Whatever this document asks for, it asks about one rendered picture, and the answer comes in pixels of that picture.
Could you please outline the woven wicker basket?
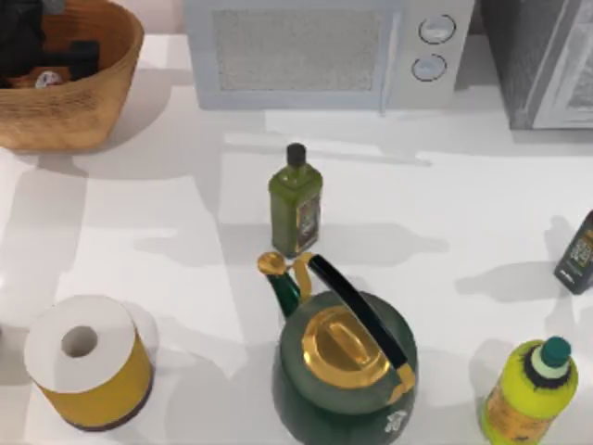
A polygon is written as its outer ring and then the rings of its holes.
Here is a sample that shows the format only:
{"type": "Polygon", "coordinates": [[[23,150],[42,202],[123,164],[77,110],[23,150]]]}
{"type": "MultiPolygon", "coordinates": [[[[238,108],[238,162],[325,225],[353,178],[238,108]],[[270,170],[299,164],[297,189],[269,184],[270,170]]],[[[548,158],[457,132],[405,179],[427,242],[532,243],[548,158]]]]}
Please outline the woven wicker basket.
{"type": "Polygon", "coordinates": [[[0,146],[13,152],[83,152],[103,143],[117,122],[132,84],[144,28],[111,0],[62,0],[60,13],[45,12],[44,48],[64,50],[74,40],[100,43],[99,72],[73,81],[67,68],[37,68],[0,88],[0,146]],[[62,84],[37,89],[45,70],[62,84]]]}

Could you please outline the pale microwave oven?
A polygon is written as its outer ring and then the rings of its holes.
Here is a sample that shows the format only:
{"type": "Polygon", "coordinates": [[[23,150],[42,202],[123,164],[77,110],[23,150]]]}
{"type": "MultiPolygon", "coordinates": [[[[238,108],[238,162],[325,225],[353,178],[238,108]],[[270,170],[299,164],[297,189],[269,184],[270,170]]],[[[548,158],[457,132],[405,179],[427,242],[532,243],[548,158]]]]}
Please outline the pale microwave oven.
{"type": "Polygon", "coordinates": [[[440,108],[452,96],[475,0],[183,0],[201,108],[440,108]],[[443,44],[424,19],[451,16],[443,44]],[[431,54],[448,63],[430,83],[411,74],[431,54]]]}

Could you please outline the green bottle with black cap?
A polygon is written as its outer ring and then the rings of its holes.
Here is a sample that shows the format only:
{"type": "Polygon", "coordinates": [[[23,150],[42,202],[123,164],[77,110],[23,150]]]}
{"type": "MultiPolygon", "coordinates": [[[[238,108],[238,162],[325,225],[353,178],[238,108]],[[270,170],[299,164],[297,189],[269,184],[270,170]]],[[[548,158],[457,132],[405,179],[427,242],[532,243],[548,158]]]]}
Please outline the green bottle with black cap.
{"type": "Polygon", "coordinates": [[[286,258],[295,258],[319,238],[321,173],[307,162],[303,144],[286,147],[286,164],[269,180],[271,243],[286,258]]]}

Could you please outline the white and yellow paper roll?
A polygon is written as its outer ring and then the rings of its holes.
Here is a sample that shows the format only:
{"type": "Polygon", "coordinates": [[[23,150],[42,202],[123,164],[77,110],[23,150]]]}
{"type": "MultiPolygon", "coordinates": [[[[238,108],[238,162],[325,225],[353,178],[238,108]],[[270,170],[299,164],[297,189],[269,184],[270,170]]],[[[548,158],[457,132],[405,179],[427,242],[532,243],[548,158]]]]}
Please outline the white and yellow paper roll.
{"type": "Polygon", "coordinates": [[[26,337],[26,371],[56,412],[84,431],[126,423],[144,407],[154,366],[129,310],[106,297],[63,299],[26,337]]]}

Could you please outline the round microwave knob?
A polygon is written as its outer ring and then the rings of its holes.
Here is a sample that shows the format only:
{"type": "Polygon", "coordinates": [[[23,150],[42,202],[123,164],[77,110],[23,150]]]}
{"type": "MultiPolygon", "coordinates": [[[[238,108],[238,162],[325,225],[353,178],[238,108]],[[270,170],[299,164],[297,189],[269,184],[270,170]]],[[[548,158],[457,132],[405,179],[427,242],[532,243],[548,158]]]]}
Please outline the round microwave knob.
{"type": "Polygon", "coordinates": [[[411,74],[422,83],[430,83],[440,79],[447,71],[448,63],[437,54],[417,58],[411,66],[411,74]]]}
{"type": "Polygon", "coordinates": [[[441,45],[450,40],[457,30],[455,20],[449,15],[424,19],[419,25],[419,37],[429,45],[441,45]]]}

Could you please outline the green and gold kettle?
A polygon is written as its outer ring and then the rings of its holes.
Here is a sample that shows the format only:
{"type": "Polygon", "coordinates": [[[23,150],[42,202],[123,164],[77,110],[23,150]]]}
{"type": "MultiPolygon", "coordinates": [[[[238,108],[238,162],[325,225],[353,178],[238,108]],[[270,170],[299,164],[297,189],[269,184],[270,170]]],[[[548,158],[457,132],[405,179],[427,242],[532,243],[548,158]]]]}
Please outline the green and gold kettle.
{"type": "Polygon", "coordinates": [[[274,385],[305,445],[392,445],[416,399],[418,349],[404,316],[327,259],[258,259],[284,316],[274,385]]]}

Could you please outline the dark grey labelled bottle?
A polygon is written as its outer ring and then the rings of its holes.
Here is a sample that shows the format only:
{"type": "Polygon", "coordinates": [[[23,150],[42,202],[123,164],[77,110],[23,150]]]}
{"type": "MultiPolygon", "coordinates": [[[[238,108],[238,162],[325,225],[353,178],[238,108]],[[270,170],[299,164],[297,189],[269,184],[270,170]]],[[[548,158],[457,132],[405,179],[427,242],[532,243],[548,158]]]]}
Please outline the dark grey labelled bottle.
{"type": "Polygon", "coordinates": [[[581,295],[593,287],[593,210],[564,251],[554,275],[574,295],[581,295]]]}

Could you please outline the yellow-green bottle with teal cap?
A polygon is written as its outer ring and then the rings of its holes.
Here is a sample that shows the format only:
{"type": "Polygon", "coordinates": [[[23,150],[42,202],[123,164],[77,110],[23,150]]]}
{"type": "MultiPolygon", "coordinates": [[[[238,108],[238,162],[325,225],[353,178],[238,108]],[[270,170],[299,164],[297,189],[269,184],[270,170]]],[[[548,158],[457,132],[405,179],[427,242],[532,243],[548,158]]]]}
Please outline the yellow-green bottle with teal cap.
{"type": "Polygon", "coordinates": [[[563,337],[515,348],[484,401],[480,425],[490,445],[539,445],[572,401],[578,371],[563,337]]]}

